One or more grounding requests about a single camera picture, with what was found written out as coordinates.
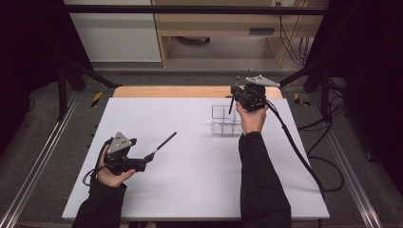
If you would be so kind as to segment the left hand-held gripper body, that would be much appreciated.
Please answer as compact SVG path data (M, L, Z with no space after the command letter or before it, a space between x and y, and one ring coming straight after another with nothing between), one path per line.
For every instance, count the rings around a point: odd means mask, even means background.
M121 132L117 132L112 139L107 141L109 147L104 156L104 164L114 175L121 175L130 169L143 172L146 168L145 159L130 159L127 156L131 147L129 140Z

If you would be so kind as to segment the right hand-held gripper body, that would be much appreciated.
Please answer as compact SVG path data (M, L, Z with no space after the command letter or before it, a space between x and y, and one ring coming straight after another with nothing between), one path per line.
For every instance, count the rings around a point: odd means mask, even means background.
M261 75L246 77L245 82L244 87L240 86L242 95L236 101L248 112L256 111L266 106L267 86L279 87L279 83L275 83Z

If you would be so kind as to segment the clear acrylic organizer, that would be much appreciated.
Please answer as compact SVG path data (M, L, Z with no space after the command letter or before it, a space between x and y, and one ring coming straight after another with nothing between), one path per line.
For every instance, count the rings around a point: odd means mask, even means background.
M212 106L211 133L222 136L233 136L242 133L240 115L233 106Z

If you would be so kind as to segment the person's right hand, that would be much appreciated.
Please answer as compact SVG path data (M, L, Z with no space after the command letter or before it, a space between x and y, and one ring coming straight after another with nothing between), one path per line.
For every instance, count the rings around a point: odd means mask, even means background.
M266 120L268 106L253 112L247 112L240 103L236 103L236 110L240 114L241 128L244 134L261 132Z

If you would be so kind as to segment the person's left hand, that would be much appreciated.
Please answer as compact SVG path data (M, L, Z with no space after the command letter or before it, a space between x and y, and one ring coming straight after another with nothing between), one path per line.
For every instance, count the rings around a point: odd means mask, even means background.
M135 169L130 169L124 172L122 175L116 176L111 173L106 167L104 167L104 158L100 158L99 171L96 175L96 179L109 187L118 188L125 181L130 179L135 173Z

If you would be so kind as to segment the right yellow clamp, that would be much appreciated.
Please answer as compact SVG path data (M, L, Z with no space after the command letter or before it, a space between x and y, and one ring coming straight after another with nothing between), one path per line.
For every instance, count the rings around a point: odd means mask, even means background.
M294 101L295 101L295 104L297 104L297 105L303 105L303 106L311 106L311 103L308 101L302 101L300 98L299 98L299 95L297 94L297 93L294 93Z

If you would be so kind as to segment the yellow clamp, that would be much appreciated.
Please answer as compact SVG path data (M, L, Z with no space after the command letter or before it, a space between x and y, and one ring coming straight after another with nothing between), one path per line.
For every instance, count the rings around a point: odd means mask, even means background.
M96 107L97 104L100 102L100 100L101 100L101 98L102 98L102 95L103 95L103 92L97 92L97 93L94 95L94 98L93 98L93 101L92 101L90 107Z
M297 104L297 105L303 105L303 106L311 106L311 103L308 101L302 101L300 98L299 98L299 95L297 94L297 93L294 93L294 101L295 101L295 104Z

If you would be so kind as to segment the left yellow clamp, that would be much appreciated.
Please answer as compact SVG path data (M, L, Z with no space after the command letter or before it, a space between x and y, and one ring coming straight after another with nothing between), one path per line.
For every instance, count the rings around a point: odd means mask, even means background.
M93 98L93 101L92 101L90 107L96 107L97 104L100 102L100 100L101 100L101 98L102 98L102 95L103 95L103 92L97 92L97 93L94 95L94 98Z

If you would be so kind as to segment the white board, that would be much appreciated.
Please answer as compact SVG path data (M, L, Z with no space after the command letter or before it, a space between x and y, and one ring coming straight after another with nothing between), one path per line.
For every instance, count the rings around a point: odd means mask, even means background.
M327 206L313 177L286 100L273 100L262 136L292 208L293 219L326 219ZM117 132L137 139L132 158L151 153L172 133L143 172L126 181L122 212L128 220L236 220L240 218L240 135L211 133L211 108L226 98L111 98L82 171L97 161Z

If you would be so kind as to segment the wooden desk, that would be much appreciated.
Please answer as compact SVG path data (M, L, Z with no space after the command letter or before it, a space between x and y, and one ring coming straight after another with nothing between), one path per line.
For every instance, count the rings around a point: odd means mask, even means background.
M154 6L226 6L326 8L330 0L150 0ZM297 57L292 46L298 38L312 40L322 21L320 15L258 14L162 14L154 15L160 37L163 62L167 62L168 41L172 37L263 37L276 64Z

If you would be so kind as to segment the wooden table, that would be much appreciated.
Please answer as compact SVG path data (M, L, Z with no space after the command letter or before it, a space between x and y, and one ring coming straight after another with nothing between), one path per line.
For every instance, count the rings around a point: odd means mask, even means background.
M113 98L230 98L230 86L119 86Z

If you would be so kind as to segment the black metal stand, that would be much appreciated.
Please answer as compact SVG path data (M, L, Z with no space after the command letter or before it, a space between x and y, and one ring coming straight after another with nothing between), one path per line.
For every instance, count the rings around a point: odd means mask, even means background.
M61 64L56 71L56 75L58 83L59 121L61 121L67 114L67 83L70 83L74 91L83 91L86 88L86 84L82 79L82 75L86 75L109 88L119 87L118 84L115 84L102 77L93 69L82 66L75 62L66 62Z
M313 92L320 87L320 114L326 122L329 122L331 120L331 112L329 108L330 71L325 64L313 62L280 81L279 87L283 88L302 76L307 76L303 85L303 89L306 92Z

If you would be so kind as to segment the white cabinet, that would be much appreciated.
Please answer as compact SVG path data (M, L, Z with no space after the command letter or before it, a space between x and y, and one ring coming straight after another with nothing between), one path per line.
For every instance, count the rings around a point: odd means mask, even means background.
M154 15L150 13L71 13L89 60L160 62Z

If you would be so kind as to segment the black curtain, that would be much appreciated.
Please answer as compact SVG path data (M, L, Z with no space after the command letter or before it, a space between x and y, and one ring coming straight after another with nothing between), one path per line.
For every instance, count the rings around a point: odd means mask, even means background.
M346 103L403 194L403 0L330 0L308 62L345 80Z
M91 63L70 15L46 6L64 0L0 0L0 156L26 114L32 91L57 80L59 61L47 33L84 67Z

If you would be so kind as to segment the aluminium floor rail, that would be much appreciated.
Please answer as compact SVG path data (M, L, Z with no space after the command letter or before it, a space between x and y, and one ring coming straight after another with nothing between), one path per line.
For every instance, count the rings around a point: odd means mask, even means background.
M13 228L15 226L29 200L29 197L32 194L33 189L35 188L35 185L40 179L49 158L51 157L54 148L59 142L79 98L79 92L73 92L71 94L71 97L67 103L66 113L63 114L61 119L57 120L52 126L51 132L49 133L46 142L42 146L40 153L36 157L35 162L32 164L32 167L27 173L24 182L16 192L16 195L7 211L0 218L0 228Z
M367 193L361 184L358 175L355 173L352 164L338 140L336 133L328 123L324 123L327 133L323 140L328 144L330 151L334 157L336 167L339 169L341 176L344 178L344 187L347 187L355 202L355 207L361 216L366 228L383 228L380 218L375 211Z

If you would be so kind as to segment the black horizontal frame bar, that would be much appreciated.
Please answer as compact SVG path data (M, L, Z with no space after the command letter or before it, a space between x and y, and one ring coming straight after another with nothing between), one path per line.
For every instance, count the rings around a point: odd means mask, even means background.
M163 14L259 14L259 15L325 15L327 8L222 7L222 6L115 6L65 5L69 13L163 13Z

